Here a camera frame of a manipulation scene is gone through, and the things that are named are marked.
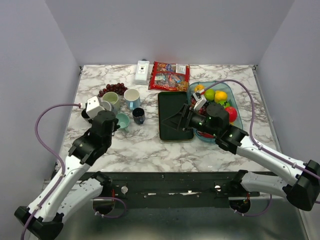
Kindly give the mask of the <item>mint green mug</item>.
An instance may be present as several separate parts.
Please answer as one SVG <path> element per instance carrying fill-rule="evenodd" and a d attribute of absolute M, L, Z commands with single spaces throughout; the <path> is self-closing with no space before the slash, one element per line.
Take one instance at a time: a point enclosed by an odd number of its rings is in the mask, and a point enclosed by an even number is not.
<path fill-rule="evenodd" d="M 116 118 L 118 119 L 117 124 L 119 125 L 119 129 L 127 132 L 130 125 L 129 117 L 125 113 L 120 112 L 116 115 Z"/>

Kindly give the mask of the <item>dark blue mug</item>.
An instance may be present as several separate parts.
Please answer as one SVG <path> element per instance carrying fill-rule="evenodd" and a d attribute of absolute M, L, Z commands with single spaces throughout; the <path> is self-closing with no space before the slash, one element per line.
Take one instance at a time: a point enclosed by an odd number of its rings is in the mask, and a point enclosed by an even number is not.
<path fill-rule="evenodd" d="M 132 117 L 136 124 L 142 125 L 145 122 L 145 111 L 141 107 L 137 107 L 132 111 Z"/>

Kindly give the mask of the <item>light blue hexagonal mug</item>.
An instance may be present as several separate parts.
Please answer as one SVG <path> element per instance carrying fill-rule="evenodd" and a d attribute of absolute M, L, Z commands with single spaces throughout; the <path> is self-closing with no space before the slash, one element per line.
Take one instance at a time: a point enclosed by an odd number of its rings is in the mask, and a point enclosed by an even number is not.
<path fill-rule="evenodd" d="M 136 89 L 127 89 L 123 97 L 130 111 L 141 106 L 140 93 Z"/>

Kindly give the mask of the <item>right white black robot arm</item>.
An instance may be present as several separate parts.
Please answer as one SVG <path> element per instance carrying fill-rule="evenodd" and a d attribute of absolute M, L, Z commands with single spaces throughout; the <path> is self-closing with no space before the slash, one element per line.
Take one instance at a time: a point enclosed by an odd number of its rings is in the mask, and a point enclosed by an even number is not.
<path fill-rule="evenodd" d="M 218 103 L 207 107 L 206 115 L 184 104 L 179 112 L 162 120 L 177 131 L 190 129 L 215 136 L 219 148 L 250 159 L 274 175 L 241 171 L 230 183 L 230 191 L 241 196 L 245 192 L 262 192 L 288 200 L 296 208 L 311 211 L 320 194 L 320 165 L 310 160 L 291 158 L 255 140 L 246 131 L 230 124 L 229 113 Z"/>

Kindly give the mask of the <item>light green large mug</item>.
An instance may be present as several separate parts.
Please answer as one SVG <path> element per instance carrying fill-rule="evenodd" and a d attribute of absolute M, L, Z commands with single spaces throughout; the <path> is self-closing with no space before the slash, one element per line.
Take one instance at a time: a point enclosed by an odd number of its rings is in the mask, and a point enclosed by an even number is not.
<path fill-rule="evenodd" d="M 111 103 L 117 111 L 121 108 L 120 97 L 113 91 L 106 92 L 103 95 L 102 100 Z"/>

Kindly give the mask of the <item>grey blue dotted mug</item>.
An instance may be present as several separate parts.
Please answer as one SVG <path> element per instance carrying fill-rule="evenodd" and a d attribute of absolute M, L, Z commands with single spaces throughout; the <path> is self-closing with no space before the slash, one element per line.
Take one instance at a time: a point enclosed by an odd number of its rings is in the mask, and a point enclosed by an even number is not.
<path fill-rule="evenodd" d="M 107 111 L 110 111 L 110 112 L 114 112 L 114 106 L 112 103 L 108 102 L 108 101 L 101 101 L 100 105 Z"/>

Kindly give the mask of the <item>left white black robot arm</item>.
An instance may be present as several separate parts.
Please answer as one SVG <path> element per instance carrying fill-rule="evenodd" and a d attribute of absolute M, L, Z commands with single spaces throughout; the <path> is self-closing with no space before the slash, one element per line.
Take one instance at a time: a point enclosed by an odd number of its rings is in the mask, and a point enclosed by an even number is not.
<path fill-rule="evenodd" d="M 77 138 L 58 173 L 43 192 L 28 206 L 20 206 L 15 217 L 40 240 L 54 240 L 64 223 L 87 201 L 107 197 L 111 191 L 108 178 L 97 173 L 83 187 L 72 192 L 73 186 L 89 168 L 103 156 L 112 144 L 118 129 L 116 115 L 100 111 L 92 120 L 91 128 Z"/>

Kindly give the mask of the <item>brown striped mug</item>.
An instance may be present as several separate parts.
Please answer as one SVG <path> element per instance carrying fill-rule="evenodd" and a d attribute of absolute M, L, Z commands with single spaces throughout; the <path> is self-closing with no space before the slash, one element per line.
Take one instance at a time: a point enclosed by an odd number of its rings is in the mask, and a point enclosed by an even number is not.
<path fill-rule="evenodd" d="M 88 116 L 85 110 L 81 112 L 81 117 L 89 124 L 92 123 L 92 119 Z"/>

